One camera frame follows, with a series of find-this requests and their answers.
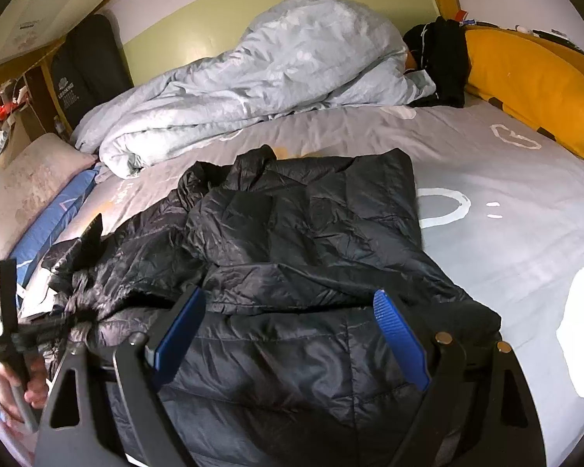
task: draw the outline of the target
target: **comforter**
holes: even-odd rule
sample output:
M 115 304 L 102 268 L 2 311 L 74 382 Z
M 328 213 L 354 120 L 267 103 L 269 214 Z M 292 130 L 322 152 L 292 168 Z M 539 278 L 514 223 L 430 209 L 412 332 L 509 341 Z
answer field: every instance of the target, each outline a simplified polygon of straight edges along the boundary
M 168 71 L 91 110 L 72 142 L 124 179 L 204 140 L 293 112 L 405 105 L 434 93 L 405 72 L 406 46 L 385 17 L 342 0 L 285 0 L 237 47 Z
M 375 290 L 462 342 L 500 328 L 424 253 L 416 209 L 399 149 L 279 161 L 264 146 L 234 165 L 198 162 L 72 272 L 66 310 L 89 319 L 72 338 L 116 345 L 197 284 L 206 318 L 159 396 L 199 465 L 386 465 L 422 396 L 375 324 Z

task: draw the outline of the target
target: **jacket sleeve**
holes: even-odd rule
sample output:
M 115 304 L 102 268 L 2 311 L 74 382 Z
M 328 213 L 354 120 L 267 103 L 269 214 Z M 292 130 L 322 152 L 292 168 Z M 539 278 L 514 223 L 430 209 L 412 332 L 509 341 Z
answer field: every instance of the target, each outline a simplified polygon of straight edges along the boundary
M 26 431 L 23 423 L 14 420 L 0 404 L 0 440 L 22 467 L 32 467 L 35 461 L 37 434 Z

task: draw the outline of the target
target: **green wall panel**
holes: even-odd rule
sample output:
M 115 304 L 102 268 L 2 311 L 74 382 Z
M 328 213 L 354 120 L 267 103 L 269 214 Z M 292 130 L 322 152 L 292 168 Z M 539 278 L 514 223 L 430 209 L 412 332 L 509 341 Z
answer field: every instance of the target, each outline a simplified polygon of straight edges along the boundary
M 282 0 L 196 0 L 158 21 L 124 47 L 135 84 L 172 68 L 232 49 L 260 12 Z M 438 16 L 434 0 L 355 0 L 405 33 Z

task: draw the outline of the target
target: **bed sheet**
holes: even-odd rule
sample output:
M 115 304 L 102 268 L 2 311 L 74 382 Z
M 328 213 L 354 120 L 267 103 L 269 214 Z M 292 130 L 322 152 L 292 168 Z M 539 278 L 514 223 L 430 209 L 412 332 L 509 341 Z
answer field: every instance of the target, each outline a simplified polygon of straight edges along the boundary
M 213 139 L 135 179 L 107 179 L 60 239 L 77 237 L 99 212 L 112 232 L 167 195 L 196 160 L 228 164 L 262 144 L 280 159 L 394 147 L 409 154 L 425 250 L 502 316 L 539 412 L 548 465 L 560 465 L 584 433 L 584 161 L 477 98 L 464 109 L 308 112 Z M 46 282 L 38 268 L 24 314 L 51 308 Z

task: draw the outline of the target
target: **beige pillow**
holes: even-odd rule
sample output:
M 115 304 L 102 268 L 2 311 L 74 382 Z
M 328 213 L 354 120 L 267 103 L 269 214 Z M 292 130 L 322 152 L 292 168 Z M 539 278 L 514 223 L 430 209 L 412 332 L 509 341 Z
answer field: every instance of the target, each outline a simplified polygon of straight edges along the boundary
M 54 133 L 31 143 L 0 174 L 0 260 L 52 200 L 95 158 L 76 151 Z

